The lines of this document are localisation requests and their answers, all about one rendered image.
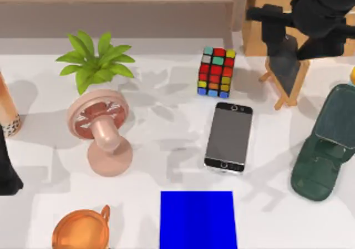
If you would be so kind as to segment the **green leafy plant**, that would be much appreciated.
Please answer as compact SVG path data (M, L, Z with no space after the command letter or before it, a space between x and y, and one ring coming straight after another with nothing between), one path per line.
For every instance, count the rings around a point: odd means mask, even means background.
M79 95L84 94L91 85L111 82L117 75L134 78L133 72L126 66L135 63L135 59L127 55L130 45L114 46L111 33L103 33L95 45L91 36L82 30L76 35L67 34L73 50L59 56L55 61L66 63L60 76L75 75L76 89Z

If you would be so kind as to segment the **wooden cupboard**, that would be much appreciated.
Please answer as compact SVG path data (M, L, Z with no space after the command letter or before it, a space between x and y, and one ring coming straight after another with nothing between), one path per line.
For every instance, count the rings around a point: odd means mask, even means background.
M291 10L291 0L247 0L247 7L262 7L264 4L281 6L284 12ZM347 24L355 25L355 7L352 12L346 15ZM293 28L287 28L287 34L294 36L300 45L307 40L307 37ZM267 53L266 45L261 40L261 23L245 20L242 26L242 37L244 52L246 56L264 56ZM355 50L355 40L348 39L344 44L344 53L341 56L352 56Z

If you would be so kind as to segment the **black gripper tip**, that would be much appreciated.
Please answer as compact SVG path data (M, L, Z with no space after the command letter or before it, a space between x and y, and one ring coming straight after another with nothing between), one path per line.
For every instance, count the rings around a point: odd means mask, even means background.
M24 184L10 161L6 140L0 124L0 196L15 195Z

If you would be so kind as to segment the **framed blackboard on wooden easel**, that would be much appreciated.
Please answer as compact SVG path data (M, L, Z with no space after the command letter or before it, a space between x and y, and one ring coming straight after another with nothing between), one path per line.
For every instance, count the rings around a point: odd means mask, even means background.
M280 42L267 44L266 73L259 81L271 79L280 92L275 110L280 110L284 104L289 107L297 105L297 98L310 67L309 60L298 60L297 51L297 39L288 34Z

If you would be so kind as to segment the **orange cup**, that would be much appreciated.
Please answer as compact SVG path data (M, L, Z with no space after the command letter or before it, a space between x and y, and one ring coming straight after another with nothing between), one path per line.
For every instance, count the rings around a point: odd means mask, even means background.
M82 209L65 215L52 234L52 249L110 249L110 206L101 212Z

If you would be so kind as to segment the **pink desk fan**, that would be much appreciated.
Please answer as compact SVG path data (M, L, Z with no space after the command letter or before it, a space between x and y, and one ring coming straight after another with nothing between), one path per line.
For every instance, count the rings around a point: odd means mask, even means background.
M124 173L133 160L130 142L119 134L128 118L124 96L111 89L97 89L81 95L67 110L69 131L79 139L91 140L87 159L101 176Z

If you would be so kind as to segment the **orange bottle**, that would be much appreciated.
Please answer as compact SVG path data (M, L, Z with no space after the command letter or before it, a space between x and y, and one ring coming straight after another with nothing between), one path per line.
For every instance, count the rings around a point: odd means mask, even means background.
M6 138L18 132L22 125L2 72L0 72L0 125Z

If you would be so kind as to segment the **multicoloured puzzle cube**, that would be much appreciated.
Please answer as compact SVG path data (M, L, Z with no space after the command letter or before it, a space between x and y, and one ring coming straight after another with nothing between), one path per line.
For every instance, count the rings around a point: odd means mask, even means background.
M229 98L235 58L232 49L205 47L198 72L198 95Z

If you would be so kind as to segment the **black smartphone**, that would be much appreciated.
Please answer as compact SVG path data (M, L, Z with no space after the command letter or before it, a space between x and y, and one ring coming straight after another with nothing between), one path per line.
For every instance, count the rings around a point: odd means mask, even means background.
M245 169L253 109L218 102L204 157L207 167L242 173Z

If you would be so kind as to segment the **wooden open shelf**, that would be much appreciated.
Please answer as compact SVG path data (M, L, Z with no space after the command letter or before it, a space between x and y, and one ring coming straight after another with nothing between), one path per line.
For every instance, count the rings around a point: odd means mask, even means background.
M241 28L246 0L0 0L1 38L200 37Z

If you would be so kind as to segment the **dark green stapler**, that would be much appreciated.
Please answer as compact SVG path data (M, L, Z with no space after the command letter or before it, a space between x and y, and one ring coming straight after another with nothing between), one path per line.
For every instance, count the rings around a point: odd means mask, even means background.
M355 154L355 86L338 84L328 94L293 166L290 183L300 196L323 201L341 166Z

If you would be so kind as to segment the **flat blue square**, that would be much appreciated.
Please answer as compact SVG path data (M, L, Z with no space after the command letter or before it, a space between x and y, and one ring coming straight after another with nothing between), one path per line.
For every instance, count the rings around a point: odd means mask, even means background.
M162 191L159 249L238 249L231 191Z

